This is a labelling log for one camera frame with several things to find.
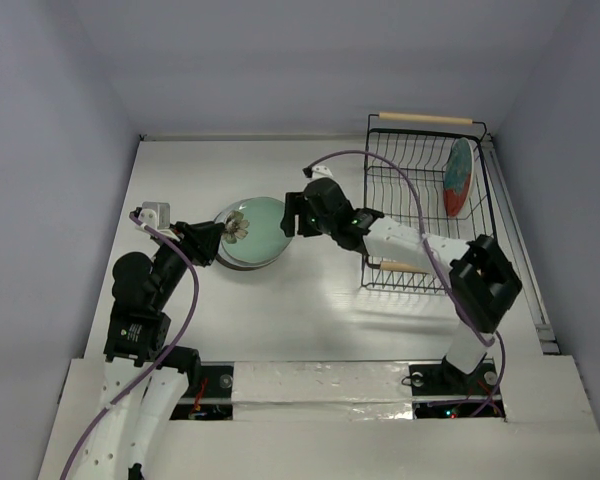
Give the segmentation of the teal green plate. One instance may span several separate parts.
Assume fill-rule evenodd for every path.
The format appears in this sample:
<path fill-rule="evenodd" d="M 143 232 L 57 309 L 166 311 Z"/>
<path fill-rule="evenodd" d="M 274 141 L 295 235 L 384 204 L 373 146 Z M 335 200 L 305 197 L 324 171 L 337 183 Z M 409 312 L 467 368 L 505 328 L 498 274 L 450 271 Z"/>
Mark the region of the teal green plate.
<path fill-rule="evenodd" d="M 219 251 L 231 257 L 258 262 L 280 256 L 292 241 L 280 228 L 284 203 L 271 197 L 234 202 L 215 218 L 225 224 Z"/>

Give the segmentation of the teal and red plate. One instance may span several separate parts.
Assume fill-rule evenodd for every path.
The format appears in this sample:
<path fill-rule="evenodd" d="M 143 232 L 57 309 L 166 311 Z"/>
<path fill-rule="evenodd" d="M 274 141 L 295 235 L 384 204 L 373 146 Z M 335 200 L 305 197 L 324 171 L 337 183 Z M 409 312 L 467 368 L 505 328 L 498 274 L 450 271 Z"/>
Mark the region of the teal and red plate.
<path fill-rule="evenodd" d="M 475 152 L 472 142 L 458 138 L 452 144 L 443 175 L 443 202 L 446 215 L 458 217 L 468 203 L 475 180 Z"/>

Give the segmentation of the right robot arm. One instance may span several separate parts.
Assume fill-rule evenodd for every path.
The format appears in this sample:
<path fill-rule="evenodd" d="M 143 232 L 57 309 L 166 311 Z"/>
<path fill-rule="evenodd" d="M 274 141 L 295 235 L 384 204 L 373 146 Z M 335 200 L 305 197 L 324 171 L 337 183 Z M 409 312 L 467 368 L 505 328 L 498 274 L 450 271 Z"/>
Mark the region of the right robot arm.
<path fill-rule="evenodd" d="M 440 368 L 442 384 L 453 392 L 476 381 L 501 320 L 522 290 L 494 237 L 468 241 L 421 232 L 380 211 L 353 207 L 331 178 L 286 193 L 280 228 L 287 237 L 324 234 L 344 250 L 436 276 L 460 319 Z"/>

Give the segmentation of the dark reindeer plate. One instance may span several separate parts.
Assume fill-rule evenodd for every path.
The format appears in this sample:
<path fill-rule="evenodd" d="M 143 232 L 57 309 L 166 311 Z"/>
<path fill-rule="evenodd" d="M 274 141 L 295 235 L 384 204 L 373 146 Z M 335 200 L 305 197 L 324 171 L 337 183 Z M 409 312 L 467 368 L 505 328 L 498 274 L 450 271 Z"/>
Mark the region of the dark reindeer plate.
<path fill-rule="evenodd" d="M 231 262 L 226 262 L 225 260 L 223 260 L 221 258 L 218 259 L 217 261 L 227 269 L 230 269 L 233 271 L 240 271 L 240 272 L 261 270 L 261 269 L 271 266 L 275 263 L 275 260 L 274 260 L 273 262 L 265 263 L 265 264 L 261 264 L 261 265 L 237 265 L 237 264 L 234 264 Z"/>

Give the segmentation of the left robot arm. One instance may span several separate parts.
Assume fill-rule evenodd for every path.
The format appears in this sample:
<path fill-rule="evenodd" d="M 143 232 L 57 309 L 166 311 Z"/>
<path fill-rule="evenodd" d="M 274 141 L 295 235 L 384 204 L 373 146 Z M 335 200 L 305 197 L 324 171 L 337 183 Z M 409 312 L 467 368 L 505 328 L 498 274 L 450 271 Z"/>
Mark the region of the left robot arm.
<path fill-rule="evenodd" d="M 213 262 L 224 226 L 172 224 L 150 213 L 137 209 L 130 219 L 159 248 L 152 257 L 130 252 L 114 264 L 98 411 L 71 450 L 63 479 L 144 478 L 178 401 L 205 387 L 198 351 L 178 344 L 196 308 L 171 341 L 164 308 L 185 273 Z"/>

